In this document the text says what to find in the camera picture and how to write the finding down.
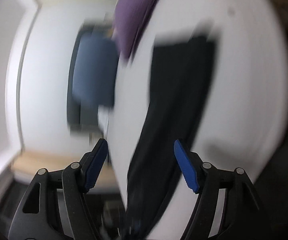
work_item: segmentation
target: wooden surface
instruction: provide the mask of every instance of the wooden surface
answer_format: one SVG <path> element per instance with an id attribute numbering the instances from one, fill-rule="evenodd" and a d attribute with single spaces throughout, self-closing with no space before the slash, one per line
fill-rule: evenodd
<path id="1" fill-rule="evenodd" d="M 26 151 L 14 161 L 11 165 L 11 170 L 17 180 L 29 184 L 41 168 L 46 168 L 48 171 L 58 171 L 79 160 L 80 158 L 78 157 L 63 157 Z M 112 166 L 107 165 L 107 163 L 103 165 L 95 187 L 90 190 L 90 193 L 100 192 L 119 192 Z"/>

